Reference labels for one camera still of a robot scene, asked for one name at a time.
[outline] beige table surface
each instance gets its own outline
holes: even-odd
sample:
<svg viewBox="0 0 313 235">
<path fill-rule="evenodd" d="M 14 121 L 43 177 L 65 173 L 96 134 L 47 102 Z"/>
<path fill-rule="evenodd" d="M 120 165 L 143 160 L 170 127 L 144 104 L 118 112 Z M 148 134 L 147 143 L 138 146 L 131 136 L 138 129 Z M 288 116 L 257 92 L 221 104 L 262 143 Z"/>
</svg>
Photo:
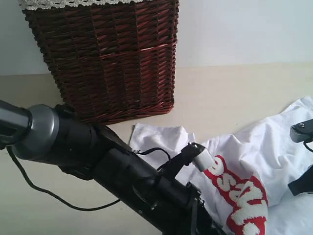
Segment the beige table surface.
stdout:
<svg viewBox="0 0 313 235">
<path fill-rule="evenodd" d="M 184 126 L 198 142 L 234 133 L 281 112 L 296 99 L 313 96 L 313 63 L 177 69 L 175 108 L 162 116 L 111 126 L 128 141 L 136 123 Z M 28 107 L 61 103 L 51 75 L 0 77 L 0 99 Z M 55 166 L 22 162 L 34 183 L 81 207 L 115 199 L 95 182 L 64 175 Z M 0 234 L 158 235 L 123 203 L 97 212 L 77 212 L 26 184 L 5 151 L 0 152 Z"/>
</svg>

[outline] white wall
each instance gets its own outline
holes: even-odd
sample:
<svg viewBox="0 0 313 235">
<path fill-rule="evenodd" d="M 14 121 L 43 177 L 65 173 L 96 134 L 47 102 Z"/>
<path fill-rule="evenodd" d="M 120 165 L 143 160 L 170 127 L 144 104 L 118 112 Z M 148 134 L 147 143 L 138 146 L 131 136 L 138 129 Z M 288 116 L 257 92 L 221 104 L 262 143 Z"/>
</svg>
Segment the white wall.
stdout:
<svg viewBox="0 0 313 235">
<path fill-rule="evenodd" d="M 313 61 L 312 0 L 180 0 L 178 66 Z M 0 0 L 0 75 L 47 73 L 17 0 Z"/>
</svg>

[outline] gray metal part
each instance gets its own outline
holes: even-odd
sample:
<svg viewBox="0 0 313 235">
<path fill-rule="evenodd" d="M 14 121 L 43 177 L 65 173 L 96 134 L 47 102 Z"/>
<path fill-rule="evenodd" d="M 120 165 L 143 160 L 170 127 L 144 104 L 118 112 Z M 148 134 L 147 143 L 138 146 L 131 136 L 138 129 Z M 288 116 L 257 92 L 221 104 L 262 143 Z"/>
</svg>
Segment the gray metal part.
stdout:
<svg viewBox="0 0 313 235">
<path fill-rule="evenodd" d="M 60 121 L 57 113 L 46 105 L 32 106 L 29 111 L 32 114 L 31 129 L 24 140 L 13 145 L 12 149 L 18 158 L 35 161 L 51 149 Z"/>
</svg>

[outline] robotic arm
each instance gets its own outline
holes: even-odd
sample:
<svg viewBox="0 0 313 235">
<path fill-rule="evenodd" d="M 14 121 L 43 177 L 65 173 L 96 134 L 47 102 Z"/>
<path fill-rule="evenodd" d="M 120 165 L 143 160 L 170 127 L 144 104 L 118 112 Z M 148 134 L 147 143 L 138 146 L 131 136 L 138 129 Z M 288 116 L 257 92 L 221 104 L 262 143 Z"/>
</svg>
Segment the robotic arm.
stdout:
<svg viewBox="0 0 313 235">
<path fill-rule="evenodd" d="M 199 144 L 155 170 L 106 126 L 82 124 L 70 107 L 22 109 L 0 100 L 0 149 L 29 161 L 58 166 L 82 180 L 95 180 L 164 235 L 224 234 L 204 208 L 201 192 L 175 177 L 184 165 L 203 171 L 212 159 Z"/>
</svg>

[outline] brown wicker basket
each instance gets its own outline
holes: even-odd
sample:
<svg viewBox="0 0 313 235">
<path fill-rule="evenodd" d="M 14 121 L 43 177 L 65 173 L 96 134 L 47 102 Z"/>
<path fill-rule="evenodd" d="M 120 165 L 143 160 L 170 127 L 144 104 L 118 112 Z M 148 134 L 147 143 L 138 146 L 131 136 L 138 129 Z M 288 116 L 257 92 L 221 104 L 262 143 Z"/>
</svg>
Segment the brown wicker basket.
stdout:
<svg viewBox="0 0 313 235">
<path fill-rule="evenodd" d="M 24 10 L 64 102 L 87 123 L 174 105 L 178 0 Z"/>
</svg>

